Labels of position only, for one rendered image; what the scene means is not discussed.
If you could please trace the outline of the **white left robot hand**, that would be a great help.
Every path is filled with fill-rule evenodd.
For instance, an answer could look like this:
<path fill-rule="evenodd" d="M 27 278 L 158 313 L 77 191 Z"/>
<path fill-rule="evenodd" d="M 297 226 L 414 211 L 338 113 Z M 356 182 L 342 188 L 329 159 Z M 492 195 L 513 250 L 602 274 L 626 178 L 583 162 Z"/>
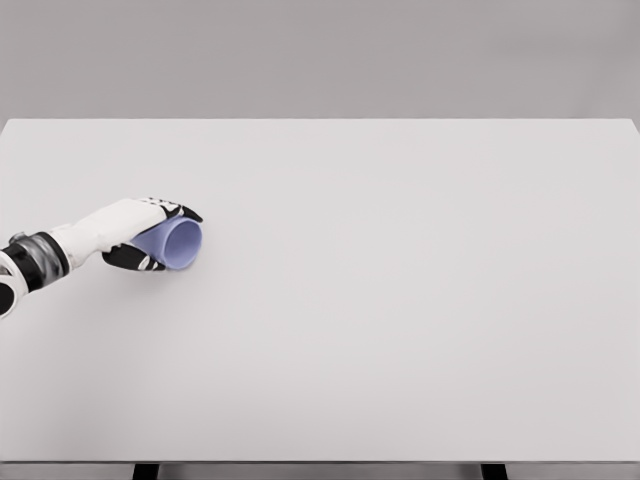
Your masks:
<path fill-rule="evenodd" d="M 161 222 L 183 216 L 198 222 L 203 219 L 189 207 L 157 198 L 124 199 L 95 213 L 98 225 L 113 239 L 111 250 L 100 253 L 110 266 L 131 271 L 169 270 L 131 243 L 136 235 Z"/>

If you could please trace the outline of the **lavender plastic cup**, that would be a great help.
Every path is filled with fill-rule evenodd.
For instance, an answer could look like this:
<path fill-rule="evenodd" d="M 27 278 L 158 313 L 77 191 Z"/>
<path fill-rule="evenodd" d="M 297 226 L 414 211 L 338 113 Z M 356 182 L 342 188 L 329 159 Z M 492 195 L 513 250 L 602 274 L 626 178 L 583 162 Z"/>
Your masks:
<path fill-rule="evenodd" d="M 167 219 L 131 239 L 131 243 L 169 270 L 189 267 L 202 245 L 203 233 L 195 220 Z"/>

